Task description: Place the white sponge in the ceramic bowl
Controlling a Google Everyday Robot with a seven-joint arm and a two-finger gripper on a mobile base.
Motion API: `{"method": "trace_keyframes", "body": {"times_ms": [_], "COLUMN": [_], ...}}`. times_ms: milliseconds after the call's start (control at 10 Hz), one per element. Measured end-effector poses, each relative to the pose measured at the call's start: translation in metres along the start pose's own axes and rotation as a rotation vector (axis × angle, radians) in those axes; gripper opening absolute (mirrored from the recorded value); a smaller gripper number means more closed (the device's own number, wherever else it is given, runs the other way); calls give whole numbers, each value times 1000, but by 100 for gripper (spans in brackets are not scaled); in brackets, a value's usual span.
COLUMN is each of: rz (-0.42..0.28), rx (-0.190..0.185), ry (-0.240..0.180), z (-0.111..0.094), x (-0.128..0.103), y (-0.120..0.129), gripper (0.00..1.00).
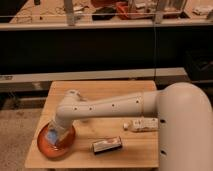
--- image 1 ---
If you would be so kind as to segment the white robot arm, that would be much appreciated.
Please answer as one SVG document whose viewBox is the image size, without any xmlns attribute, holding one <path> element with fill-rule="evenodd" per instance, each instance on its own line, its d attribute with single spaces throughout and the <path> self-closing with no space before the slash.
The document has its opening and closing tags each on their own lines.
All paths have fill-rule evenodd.
<svg viewBox="0 0 213 171">
<path fill-rule="evenodd" d="M 159 171 L 213 171 L 213 109 L 190 83 L 94 101 L 70 90 L 50 121 L 48 139 L 59 143 L 79 119 L 152 115 L 158 117 Z"/>
</svg>

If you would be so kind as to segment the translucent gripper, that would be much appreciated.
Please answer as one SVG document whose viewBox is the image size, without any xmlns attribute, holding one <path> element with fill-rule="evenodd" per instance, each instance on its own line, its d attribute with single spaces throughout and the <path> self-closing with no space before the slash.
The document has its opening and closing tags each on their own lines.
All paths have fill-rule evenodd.
<svg viewBox="0 0 213 171">
<path fill-rule="evenodd" d="M 62 142 L 68 136 L 69 129 L 71 127 L 71 123 L 68 123 L 67 125 L 60 125 L 52 120 L 48 124 L 48 142 L 50 144 Z"/>
</svg>

